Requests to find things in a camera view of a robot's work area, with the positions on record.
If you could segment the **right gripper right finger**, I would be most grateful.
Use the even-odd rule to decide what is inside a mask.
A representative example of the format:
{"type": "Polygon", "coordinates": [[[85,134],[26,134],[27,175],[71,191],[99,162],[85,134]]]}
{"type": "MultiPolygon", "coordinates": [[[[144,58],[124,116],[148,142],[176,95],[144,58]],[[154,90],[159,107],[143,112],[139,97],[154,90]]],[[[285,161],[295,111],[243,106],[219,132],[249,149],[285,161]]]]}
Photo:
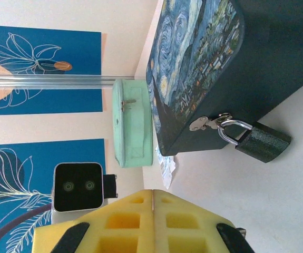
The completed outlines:
{"type": "Polygon", "coordinates": [[[153,191],[155,252],[254,252],[228,219],[163,190],[153,191]]]}

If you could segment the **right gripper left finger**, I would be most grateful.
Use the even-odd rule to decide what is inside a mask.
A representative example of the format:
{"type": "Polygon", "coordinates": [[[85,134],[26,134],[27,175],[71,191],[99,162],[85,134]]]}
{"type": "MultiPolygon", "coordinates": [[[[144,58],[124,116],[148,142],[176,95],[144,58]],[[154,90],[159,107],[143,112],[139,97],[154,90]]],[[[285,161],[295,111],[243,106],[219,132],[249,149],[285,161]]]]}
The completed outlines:
{"type": "Polygon", "coordinates": [[[32,252],[153,252],[153,191],[35,230],[32,252]]]}

